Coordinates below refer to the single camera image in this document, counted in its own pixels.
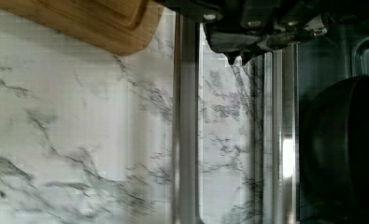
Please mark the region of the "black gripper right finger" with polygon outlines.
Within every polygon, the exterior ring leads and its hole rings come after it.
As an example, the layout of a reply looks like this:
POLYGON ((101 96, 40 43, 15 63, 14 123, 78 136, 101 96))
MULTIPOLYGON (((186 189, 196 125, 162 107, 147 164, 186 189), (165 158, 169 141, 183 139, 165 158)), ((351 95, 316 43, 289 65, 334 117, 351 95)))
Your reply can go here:
POLYGON ((273 25, 274 31, 271 34, 262 35, 244 51, 244 64, 266 52, 284 49, 289 45, 304 43, 316 37, 324 36, 329 29, 326 14, 319 14, 305 24, 290 21, 288 27, 283 27, 274 21, 273 25))

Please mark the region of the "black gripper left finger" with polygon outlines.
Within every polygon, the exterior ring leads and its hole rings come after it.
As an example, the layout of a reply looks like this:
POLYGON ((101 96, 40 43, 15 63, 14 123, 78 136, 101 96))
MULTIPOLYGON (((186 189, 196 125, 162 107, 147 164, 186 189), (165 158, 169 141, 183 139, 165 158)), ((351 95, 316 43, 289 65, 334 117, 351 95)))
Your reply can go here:
POLYGON ((264 12, 207 12, 203 14, 206 41, 210 48, 223 54, 229 64, 237 57, 246 64, 251 58, 265 53, 261 42, 268 28, 264 12))

